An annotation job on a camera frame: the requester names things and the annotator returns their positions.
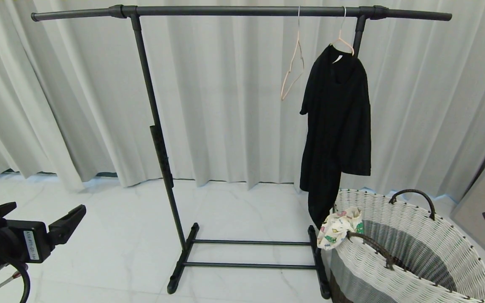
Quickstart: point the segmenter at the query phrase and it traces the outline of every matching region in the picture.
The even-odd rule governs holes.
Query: black t-shirt
[[[319,228],[334,205],[341,174],[370,175],[370,101],[360,60],[325,48],[310,71],[300,114],[308,114],[300,188],[308,192],[308,211]]]

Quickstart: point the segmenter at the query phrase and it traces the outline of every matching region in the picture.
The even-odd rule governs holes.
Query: woven basket
[[[406,192],[423,195],[431,210],[395,203]],[[335,208],[348,207],[362,209],[365,240],[346,239],[331,251],[334,303],[485,303],[482,259],[435,214],[427,194],[403,190],[387,198],[341,189]]]

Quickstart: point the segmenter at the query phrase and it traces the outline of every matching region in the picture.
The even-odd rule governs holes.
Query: shirt sleeve
[[[310,75],[308,76],[308,82],[306,82],[306,89],[304,90],[304,98],[302,99],[301,115],[306,115],[312,111],[315,104],[315,98],[317,96],[317,88],[320,87],[319,81],[322,77],[319,77],[320,64],[317,61],[312,65]]]
[[[338,157],[345,174],[369,176],[371,173],[371,120],[368,80],[362,76],[357,96],[354,96],[345,117],[344,132],[338,144]]]

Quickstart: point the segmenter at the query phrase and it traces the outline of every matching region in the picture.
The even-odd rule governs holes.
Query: rack base
[[[317,248],[317,236],[313,226],[308,227],[308,242],[285,242],[285,241],[246,241],[246,240],[209,240],[196,239],[200,225],[194,223],[190,229],[186,241],[186,249],[181,251],[179,261],[175,265],[175,270],[170,276],[168,282],[168,293],[171,295],[177,291],[179,280],[183,276],[184,268],[187,266],[198,267],[237,267],[237,268],[274,268],[274,269],[293,269],[293,270],[315,270],[317,272],[317,279],[319,288],[321,290],[321,297],[323,299],[330,299],[330,288],[327,274],[325,272],[325,265],[321,258],[321,250]],[[314,265],[298,265],[298,264],[263,264],[263,263],[215,263],[215,262],[188,262],[188,257],[192,251],[194,243],[198,244],[239,244],[239,245],[276,245],[276,246],[310,246],[312,248],[312,255],[314,256]]]

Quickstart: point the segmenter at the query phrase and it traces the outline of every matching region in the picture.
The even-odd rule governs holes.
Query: gray stripe on basket
[[[335,249],[331,253],[329,284],[334,303],[399,303],[355,276]]]
[[[407,232],[363,220],[364,234],[381,244],[396,260],[396,265],[451,291],[458,291],[445,262],[426,244]]]

